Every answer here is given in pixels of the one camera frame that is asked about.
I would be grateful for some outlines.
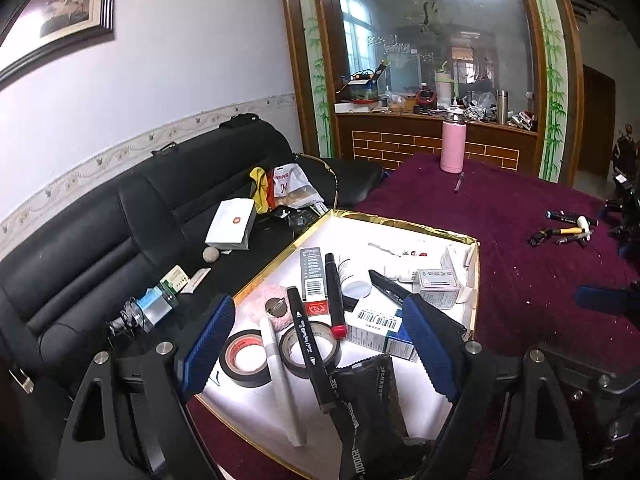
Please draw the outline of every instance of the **pink thermos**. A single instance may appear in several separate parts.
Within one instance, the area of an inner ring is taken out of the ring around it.
[[[462,172],[465,161],[466,124],[464,110],[449,108],[442,124],[442,154],[440,169],[447,173]]]

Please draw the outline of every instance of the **black plastic package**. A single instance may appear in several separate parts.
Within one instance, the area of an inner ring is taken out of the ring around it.
[[[391,356],[339,368],[329,378],[338,399],[331,418],[342,441],[340,480],[414,475],[432,441],[407,435]]]

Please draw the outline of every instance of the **black tape roll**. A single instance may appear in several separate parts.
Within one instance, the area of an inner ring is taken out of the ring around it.
[[[321,323],[319,321],[310,321],[310,323],[314,337],[327,339],[332,344],[331,352],[322,360],[326,371],[331,372],[340,362],[340,341],[334,337],[334,334],[331,332],[331,327],[326,323]],[[287,370],[292,374],[296,377],[300,377],[301,379],[308,379],[309,372],[305,365],[299,364],[291,359],[291,349],[297,342],[298,336],[296,335],[296,329],[292,326],[282,335],[280,342],[278,343],[280,357],[282,358],[284,365],[287,367]]]
[[[242,330],[233,334],[226,340],[220,354],[220,367],[222,371],[236,384],[245,388],[257,388],[271,381],[271,374],[266,359],[255,370],[246,372],[236,366],[236,356],[241,349],[247,346],[264,346],[259,330]]]

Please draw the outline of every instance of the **barcode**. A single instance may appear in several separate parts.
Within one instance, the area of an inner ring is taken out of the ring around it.
[[[324,300],[324,287],[322,286],[322,278],[312,278],[305,280],[306,300],[316,296],[322,297]]]
[[[367,312],[366,310],[361,310],[358,313],[358,319],[362,319],[367,323],[373,323],[383,326],[384,328],[388,328],[389,330],[396,330],[396,324],[398,323],[398,321],[395,319],[389,319],[388,317],[383,317],[380,316],[380,314]]]

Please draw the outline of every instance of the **picture frame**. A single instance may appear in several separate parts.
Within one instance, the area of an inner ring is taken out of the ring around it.
[[[0,31],[0,88],[37,61],[113,33],[114,0],[26,0]]]

